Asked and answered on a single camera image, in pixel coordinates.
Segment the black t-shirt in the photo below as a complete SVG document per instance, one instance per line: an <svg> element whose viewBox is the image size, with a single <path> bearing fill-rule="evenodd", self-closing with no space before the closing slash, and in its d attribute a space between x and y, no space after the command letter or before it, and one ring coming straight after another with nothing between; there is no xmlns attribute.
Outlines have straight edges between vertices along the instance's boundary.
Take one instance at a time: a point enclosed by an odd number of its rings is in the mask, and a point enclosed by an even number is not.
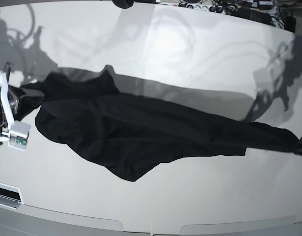
<svg viewBox="0 0 302 236"><path fill-rule="evenodd" d="M39 109L35 126L45 138L131 182L181 158L243 156L248 148L293 153L302 147L287 129L122 93L108 71L85 82L51 72L23 89L44 95L29 100L26 111Z"/></svg>

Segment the white slotted table fixture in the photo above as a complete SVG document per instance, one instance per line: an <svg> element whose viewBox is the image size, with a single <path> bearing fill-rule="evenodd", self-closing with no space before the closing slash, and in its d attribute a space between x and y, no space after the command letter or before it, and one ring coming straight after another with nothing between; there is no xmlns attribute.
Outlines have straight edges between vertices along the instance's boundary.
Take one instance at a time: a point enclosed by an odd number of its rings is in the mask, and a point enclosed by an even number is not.
<svg viewBox="0 0 302 236"><path fill-rule="evenodd" d="M24 200L19 187L0 182L0 207L18 209L24 205Z"/></svg>

